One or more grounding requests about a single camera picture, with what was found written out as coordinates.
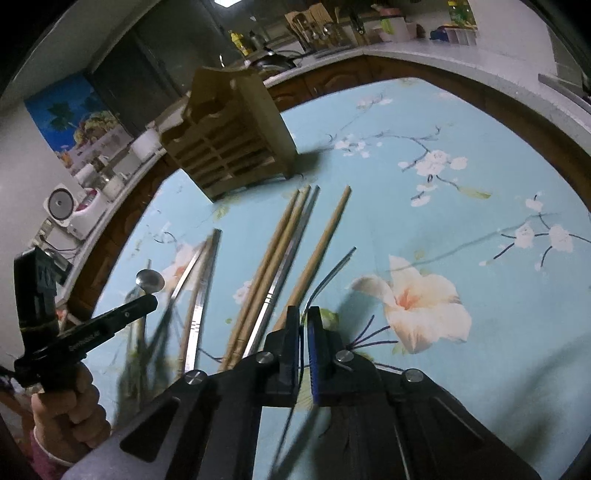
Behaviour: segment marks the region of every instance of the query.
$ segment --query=ceiling light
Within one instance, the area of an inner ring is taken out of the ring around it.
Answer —
[[[213,1],[216,2],[218,5],[228,8],[234,4],[237,4],[240,0],[213,0]]]

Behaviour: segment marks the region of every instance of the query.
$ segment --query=yellow bottle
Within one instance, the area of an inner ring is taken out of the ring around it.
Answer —
[[[232,42],[234,43],[234,45],[236,45],[236,48],[240,50],[245,57],[248,57],[252,52],[244,46],[244,43],[242,43],[242,39],[244,38],[244,36],[239,33],[233,32],[232,30],[230,30],[229,33],[230,37],[232,38]]]

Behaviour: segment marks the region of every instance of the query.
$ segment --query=table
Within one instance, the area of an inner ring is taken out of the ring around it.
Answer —
[[[422,80],[345,90],[283,118],[302,175],[211,205],[174,174],[130,236],[95,314],[124,302],[148,259],[170,282],[220,228],[198,356],[200,369],[216,372],[294,189],[322,190],[272,322],[348,184],[353,193],[315,284],[358,250],[316,301],[325,324],[381,368],[422,369],[544,480],[558,478],[591,433],[591,216],[577,194],[510,130]],[[154,393],[176,370],[188,296],[154,345]],[[150,335],[163,303],[148,316]],[[110,420],[132,408],[128,332],[86,360]],[[282,468],[290,479],[336,478],[343,462],[327,443],[340,438],[342,422],[312,409],[309,388],[305,381]],[[266,477],[286,417],[264,409],[254,478]]]

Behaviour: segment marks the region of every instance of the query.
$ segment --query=metal screw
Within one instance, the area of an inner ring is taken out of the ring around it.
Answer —
[[[349,352],[348,350],[341,350],[340,352],[336,352],[335,358],[338,363],[345,364],[350,362],[355,356],[353,352]]]
[[[406,377],[406,379],[409,382],[412,382],[412,383],[422,382],[423,378],[425,378],[425,375],[423,375],[423,372],[421,372],[420,370],[417,370],[416,368],[409,368],[408,370],[406,370],[404,372],[404,376]]]
[[[207,374],[201,370],[191,370],[184,375],[185,382],[189,385],[199,385],[206,378]]]
[[[275,356],[271,352],[258,352],[256,355],[256,362],[261,365],[269,365],[274,359]]]

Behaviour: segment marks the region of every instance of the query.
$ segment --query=wooden chopstick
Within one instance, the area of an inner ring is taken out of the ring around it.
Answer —
[[[237,338],[236,346],[228,363],[228,368],[233,368],[242,359],[242,355],[246,349],[246,344],[248,343],[248,339],[250,338],[252,330],[256,324],[256,319],[258,318],[265,299],[267,298],[269,287],[271,286],[273,279],[277,274],[277,270],[279,269],[281,261],[285,256],[285,250],[287,250],[287,247],[291,241],[291,237],[293,236],[297,224],[300,221],[301,213],[304,209],[304,205],[306,204],[309,193],[310,185],[304,189],[298,198],[297,206],[291,213],[290,220],[287,223],[283,234],[281,235],[281,240],[277,245],[277,249],[271,258],[271,261],[269,262],[267,271],[265,272],[261,282],[257,285],[256,295],[251,303],[248,315]]]
[[[289,203],[287,204],[287,207],[285,207],[285,211],[283,212],[281,219],[277,223],[275,232],[273,233],[273,236],[269,241],[269,245],[267,246],[267,251],[265,252],[265,255],[263,256],[261,263],[258,269],[256,270],[255,276],[252,279],[251,288],[249,289],[248,294],[246,295],[246,299],[242,303],[242,307],[240,308],[240,312],[238,313],[238,317],[236,318],[236,323],[234,325],[234,328],[232,329],[232,333],[230,334],[230,339],[228,340],[226,353],[224,353],[222,363],[218,369],[219,372],[223,372],[224,370],[228,369],[229,361],[236,347],[236,341],[238,340],[244,321],[246,320],[246,317],[249,313],[252,300],[254,299],[256,292],[258,290],[258,285],[261,282],[265,272],[267,271],[267,266],[271,261],[277,244],[281,240],[281,236],[283,235],[283,231],[285,230],[285,227],[287,226],[287,223],[290,220],[292,211],[294,209],[294,205],[296,204],[296,200],[298,199],[299,195],[300,191],[296,190],[292,195]]]
[[[295,305],[299,307],[301,304],[304,295],[308,288],[310,288],[310,283],[320,266],[320,262],[322,262],[322,258],[324,257],[324,253],[328,248],[330,239],[332,238],[338,224],[340,221],[341,216],[343,215],[343,211],[345,210],[345,206],[347,205],[347,200],[349,200],[349,196],[351,195],[351,187],[347,185],[345,191],[343,192],[342,197],[340,198],[339,204],[336,206],[335,211],[330,217],[329,223],[326,225],[326,229],[324,233],[320,237],[318,244],[316,245],[316,249],[312,253],[312,256],[308,260],[304,271],[301,273],[300,278],[298,278],[297,283],[295,284],[294,290],[291,292],[291,296],[289,300],[287,300],[287,304],[285,304],[285,308],[283,312],[281,312],[281,316],[275,323],[273,327],[273,331],[281,330],[285,327],[285,318],[287,316],[287,307],[289,305]]]

